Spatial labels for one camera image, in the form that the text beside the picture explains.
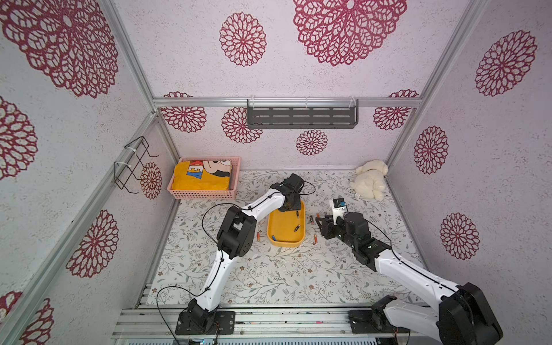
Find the yellow plastic storage box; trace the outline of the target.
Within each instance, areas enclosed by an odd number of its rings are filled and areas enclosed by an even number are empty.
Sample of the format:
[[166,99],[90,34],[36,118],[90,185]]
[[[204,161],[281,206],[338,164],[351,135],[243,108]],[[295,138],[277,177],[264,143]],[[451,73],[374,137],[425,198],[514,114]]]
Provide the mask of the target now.
[[[294,228],[300,225],[297,232]],[[301,201],[300,211],[273,211],[269,215],[267,236],[276,247],[299,247],[306,237],[306,208]]]

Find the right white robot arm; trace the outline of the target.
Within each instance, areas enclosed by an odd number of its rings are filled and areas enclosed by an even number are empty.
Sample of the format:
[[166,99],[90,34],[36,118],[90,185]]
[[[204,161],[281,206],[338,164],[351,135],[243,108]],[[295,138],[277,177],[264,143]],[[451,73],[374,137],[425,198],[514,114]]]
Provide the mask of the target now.
[[372,236],[371,222],[361,213],[316,218],[325,239],[338,239],[356,260],[414,292],[424,306],[385,296],[374,303],[367,323],[378,331],[408,329],[442,344],[496,344],[503,330],[483,291],[472,283],[445,280],[395,252],[391,241]]

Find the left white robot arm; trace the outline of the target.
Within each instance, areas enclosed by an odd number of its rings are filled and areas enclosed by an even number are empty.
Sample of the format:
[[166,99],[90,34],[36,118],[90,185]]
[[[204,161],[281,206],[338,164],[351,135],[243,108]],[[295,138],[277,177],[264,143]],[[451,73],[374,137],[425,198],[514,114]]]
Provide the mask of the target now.
[[216,236],[217,251],[213,266],[202,291],[188,304],[185,313],[200,332],[210,331],[215,323],[225,285],[239,257],[250,251],[257,222],[273,211],[299,211],[300,197],[305,181],[296,174],[270,189],[256,201],[246,206],[231,205],[227,210]]

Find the white plush toy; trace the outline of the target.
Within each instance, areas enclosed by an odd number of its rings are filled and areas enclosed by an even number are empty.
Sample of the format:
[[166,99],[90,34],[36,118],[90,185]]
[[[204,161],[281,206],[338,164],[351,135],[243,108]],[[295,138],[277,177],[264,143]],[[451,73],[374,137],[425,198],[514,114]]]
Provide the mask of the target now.
[[355,198],[383,201],[385,198],[385,176],[388,166],[382,160],[372,160],[354,170],[356,177],[349,185]]

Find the yellow folded cartoon shirt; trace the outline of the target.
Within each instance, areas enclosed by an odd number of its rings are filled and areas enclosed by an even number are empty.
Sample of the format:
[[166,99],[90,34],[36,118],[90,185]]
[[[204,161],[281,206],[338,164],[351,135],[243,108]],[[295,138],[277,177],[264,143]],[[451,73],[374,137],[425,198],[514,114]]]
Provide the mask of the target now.
[[231,178],[229,160],[185,160],[174,170],[174,191],[226,191]]

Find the grey wall shelf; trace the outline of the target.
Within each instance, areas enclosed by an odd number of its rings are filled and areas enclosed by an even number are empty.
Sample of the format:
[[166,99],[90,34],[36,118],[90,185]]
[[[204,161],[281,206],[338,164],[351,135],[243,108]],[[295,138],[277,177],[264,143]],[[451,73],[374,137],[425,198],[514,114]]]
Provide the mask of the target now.
[[339,106],[257,106],[247,101],[250,129],[354,129],[359,122],[359,102]]

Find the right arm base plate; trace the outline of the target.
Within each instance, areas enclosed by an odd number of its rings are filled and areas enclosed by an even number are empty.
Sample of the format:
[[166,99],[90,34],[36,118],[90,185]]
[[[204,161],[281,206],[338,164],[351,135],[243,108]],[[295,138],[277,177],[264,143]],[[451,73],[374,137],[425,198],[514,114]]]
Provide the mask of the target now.
[[381,311],[349,310],[348,320],[354,334],[394,334],[409,333],[408,329],[393,326]]

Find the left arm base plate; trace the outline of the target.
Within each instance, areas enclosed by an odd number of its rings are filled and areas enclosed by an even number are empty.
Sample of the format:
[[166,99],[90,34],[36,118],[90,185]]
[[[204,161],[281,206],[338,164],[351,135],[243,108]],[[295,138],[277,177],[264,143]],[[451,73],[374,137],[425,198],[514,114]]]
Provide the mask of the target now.
[[178,336],[188,335],[232,335],[234,333],[236,313],[233,311],[215,311],[205,319],[194,316],[189,311],[180,313],[175,327]]

